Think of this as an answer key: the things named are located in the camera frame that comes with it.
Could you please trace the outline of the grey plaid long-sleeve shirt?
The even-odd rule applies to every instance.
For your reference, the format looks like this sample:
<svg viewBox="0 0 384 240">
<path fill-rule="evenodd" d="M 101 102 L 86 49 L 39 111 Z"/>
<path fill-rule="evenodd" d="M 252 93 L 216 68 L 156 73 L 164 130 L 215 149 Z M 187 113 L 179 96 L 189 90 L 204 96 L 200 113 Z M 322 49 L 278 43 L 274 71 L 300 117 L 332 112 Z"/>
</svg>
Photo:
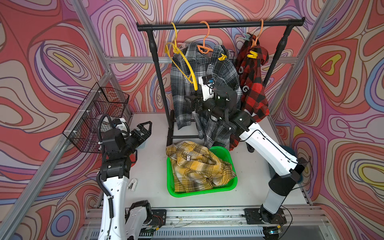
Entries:
<svg viewBox="0 0 384 240">
<path fill-rule="evenodd" d="M 208 148 L 227 147 L 231 133 L 209 112 L 193 110 L 187 97 L 201 96 L 203 90 L 212 94 L 214 89 L 228 87 L 235 92 L 233 100 L 236 108 L 240 108 L 242 91 L 239 75 L 233 62 L 227 58 L 228 53 L 224 46 L 219 45 L 206 55 L 199 51 L 197 43 L 190 43 L 180 54 L 172 57 L 171 91 L 178 129 L 191 125 L 195 120 L 198 137 Z"/>
</svg>

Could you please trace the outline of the orange hanger with grey shirt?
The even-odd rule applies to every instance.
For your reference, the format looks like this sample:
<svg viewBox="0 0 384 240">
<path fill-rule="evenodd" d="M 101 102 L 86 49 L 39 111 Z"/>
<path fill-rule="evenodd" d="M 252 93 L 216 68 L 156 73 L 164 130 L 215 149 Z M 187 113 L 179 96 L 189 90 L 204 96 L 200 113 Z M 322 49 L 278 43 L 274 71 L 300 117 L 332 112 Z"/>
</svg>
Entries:
<svg viewBox="0 0 384 240">
<path fill-rule="evenodd" d="M 210 35 L 210 26 L 209 26 L 209 24 L 206 21 L 200 21 L 200 24 L 205 24 L 206 27 L 207 27 L 208 32 L 205 35 L 205 37 L 203 38 L 203 43 L 200 44 L 200 45 L 197 45 L 197 47 L 198 47 L 198 51 L 201 54 L 207 55 L 207 54 L 213 52 L 213 49 L 211 47 L 209 47 L 208 45 L 206 45 L 206 39 Z"/>
</svg>

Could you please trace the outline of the yellow plaid long-sleeve shirt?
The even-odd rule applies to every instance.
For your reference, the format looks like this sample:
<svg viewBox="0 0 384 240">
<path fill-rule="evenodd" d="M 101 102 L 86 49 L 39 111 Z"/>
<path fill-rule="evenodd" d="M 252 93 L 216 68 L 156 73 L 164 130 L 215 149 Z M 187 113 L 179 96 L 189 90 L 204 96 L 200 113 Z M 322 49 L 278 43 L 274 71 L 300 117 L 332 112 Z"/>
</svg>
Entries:
<svg viewBox="0 0 384 240">
<path fill-rule="evenodd" d="M 175 192 L 191 193 L 225 186 L 236 177 L 232 166 L 223 162 L 207 147 L 182 141 L 166 147 L 171 159 Z"/>
</svg>

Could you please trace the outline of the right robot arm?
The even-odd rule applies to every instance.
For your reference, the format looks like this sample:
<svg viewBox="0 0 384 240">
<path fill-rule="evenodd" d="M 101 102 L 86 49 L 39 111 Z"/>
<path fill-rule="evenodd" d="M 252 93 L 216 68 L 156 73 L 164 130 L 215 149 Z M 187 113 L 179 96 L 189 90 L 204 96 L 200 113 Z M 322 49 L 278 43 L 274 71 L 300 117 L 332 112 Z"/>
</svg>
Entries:
<svg viewBox="0 0 384 240">
<path fill-rule="evenodd" d="M 284 200 L 299 182 L 308 161 L 297 158 L 265 133 L 251 114 L 237 108 L 237 93 L 230 87 L 211 89 L 203 86 L 201 95 L 186 95 L 192 111 L 205 111 L 216 118 L 225 129 L 252 146 L 274 169 L 269 192 L 261 205 L 261 221 L 271 223 Z"/>
</svg>

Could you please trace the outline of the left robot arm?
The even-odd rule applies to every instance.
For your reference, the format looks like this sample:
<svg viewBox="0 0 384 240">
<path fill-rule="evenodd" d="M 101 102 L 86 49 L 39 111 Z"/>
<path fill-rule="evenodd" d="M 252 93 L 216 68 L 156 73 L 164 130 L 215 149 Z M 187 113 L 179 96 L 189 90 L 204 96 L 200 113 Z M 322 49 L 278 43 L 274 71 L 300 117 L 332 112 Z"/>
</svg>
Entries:
<svg viewBox="0 0 384 240">
<path fill-rule="evenodd" d="M 97 126 L 102 165 L 96 181 L 104 194 L 100 240 L 137 240 L 144 225 L 152 221 L 149 201 L 125 205 L 132 161 L 130 156 L 152 134 L 152 122 L 130 130 L 126 121 L 104 114 Z"/>
</svg>

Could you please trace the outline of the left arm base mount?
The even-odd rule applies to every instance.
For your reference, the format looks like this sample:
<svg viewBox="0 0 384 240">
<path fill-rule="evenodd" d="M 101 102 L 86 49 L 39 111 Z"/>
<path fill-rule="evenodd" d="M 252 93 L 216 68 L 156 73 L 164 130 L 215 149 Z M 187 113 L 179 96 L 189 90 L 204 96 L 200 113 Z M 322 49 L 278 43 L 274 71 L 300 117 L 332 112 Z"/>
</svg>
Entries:
<svg viewBox="0 0 384 240">
<path fill-rule="evenodd" d="M 148 223 L 144 223 L 143 227 L 146 228 L 155 228 L 161 227 L 166 224 L 167 210 L 157 209 L 152 210 L 152 217 Z"/>
</svg>

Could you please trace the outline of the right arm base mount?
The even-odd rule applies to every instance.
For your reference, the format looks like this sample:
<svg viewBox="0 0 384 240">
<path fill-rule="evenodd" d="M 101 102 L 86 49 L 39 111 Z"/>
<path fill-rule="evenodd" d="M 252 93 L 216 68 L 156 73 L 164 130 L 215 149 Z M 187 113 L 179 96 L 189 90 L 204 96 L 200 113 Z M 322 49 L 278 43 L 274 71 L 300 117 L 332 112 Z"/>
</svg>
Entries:
<svg viewBox="0 0 384 240">
<path fill-rule="evenodd" d="M 276 214 L 271 214 L 264 208 L 246 208 L 244 218 L 248 225 L 285 225 L 287 223 L 282 208 L 279 208 Z"/>
</svg>

